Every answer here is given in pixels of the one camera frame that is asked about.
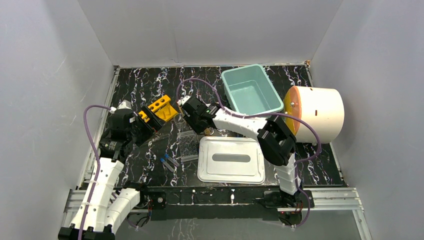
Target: teal plastic bin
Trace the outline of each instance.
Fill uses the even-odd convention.
[[[283,101],[264,68],[259,64],[223,71],[225,95],[231,108],[239,113],[253,115],[279,112]]]

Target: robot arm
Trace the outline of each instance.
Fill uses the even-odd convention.
[[[143,183],[128,182],[108,208],[116,180],[133,150],[133,145],[143,144],[161,129],[163,124],[163,121],[146,106],[141,110],[147,116],[147,121],[144,121],[130,106],[131,103],[123,101],[109,117],[111,127],[106,129],[99,142],[99,175],[95,181],[94,173],[99,167],[95,162],[87,188],[90,190],[95,184],[91,200],[88,203],[90,195],[88,190],[70,226],[60,229],[59,240],[77,240],[82,222],[84,222],[82,239],[114,240],[116,231],[130,210],[140,203],[145,203],[146,186]]]
[[[218,104],[204,104],[194,96],[178,101],[184,112],[184,120],[200,134],[206,128],[230,130],[259,143],[264,158],[274,165],[281,191],[294,195],[301,185],[295,177],[296,137],[280,116],[269,118],[239,118],[228,114]]]
[[[297,192],[295,181],[300,186],[300,179],[295,177],[296,138],[279,116],[270,118],[238,118],[226,113],[217,104],[204,104],[196,97],[186,96],[178,101],[184,113],[184,120],[200,134],[206,128],[230,130],[258,141],[264,158],[275,165],[279,177],[280,189],[294,195]],[[131,104],[124,101],[110,116],[111,127],[102,135],[100,148],[100,175],[94,181],[91,176],[88,189],[96,184],[90,203],[87,203],[89,191],[86,192],[76,216],[69,227],[62,227],[59,240],[76,240],[81,222],[84,221],[84,240],[114,240],[115,233],[130,210],[140,203],[145,203],[146,186],[142,183],[129,182],[123,187],[118,198],[108,208],[115,181],[124,167],[133,144],[140,146],[153,136],[163,122],[148,109],[143,107],[145,122],[139,114],[131,109]],[[88,206],[85,219],[83,213]]]

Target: white wall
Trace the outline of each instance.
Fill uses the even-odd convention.
[[[112,74],[76,0],[1,1],[2,240],[57,239],[90,146],[82,113],[105,102]]]
[[[342,0],[78,0],[114,65],[310,60]]]
[[[337,89],[334,148],[374,239],[424,239],[424,2],[344,0],[311,62]]]

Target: white plastic lid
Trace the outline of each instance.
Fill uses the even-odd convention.
[[[202,182],[262,184],[264,156],[247,137],[205,136],[200,140],[197,177]]]

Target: black marble surface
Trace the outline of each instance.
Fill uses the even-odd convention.
[[[200,78],[211,83],[221,95],[223,104],[228,106],[224,94],[224,83],[221,73],[236,66],[221,67],[162,67],[162,68],[123,68],[113,93],[111,106],[118,106],[122,100],[132,102],[137,112],[143,105],[149,105],[163,95],[171,98],[172,106],[178,110],[175,102],[176,88],[180,81],[188,78]],[[272,65],[265,66],[265,70],[272,81],[281,99],[293,85],[310,86],[307,69],[303,65]],[[181,96],[195,95],[205,103],[216,102],[212,90],[201,82],[184,83],[180,89]],[[197,177],[197,160],[183,162],[175,173],[169,171],[160,162],[167,153],[180,162],[177,134],[190,128],[185,124],[178,124],[176,118],[167,122],[158,133],[141,147],[134,147],[119,176],[118,186],[126,181],[146,182],[150,187],[220,187],[240,186],[242,184],[202,182]],[[237,133],[227,130],[215,130],[215,136],[239,137]],[[296,159],[309,157],[315,153],[312,144],[297,144]],[[339,175],[336,162],[329,144],[322,146],[318,159],[300,164],[299,175],[305,186],[340,186],[343,180]],[[276,186],[274,167],[265,161],[265,182],[263,186]]]

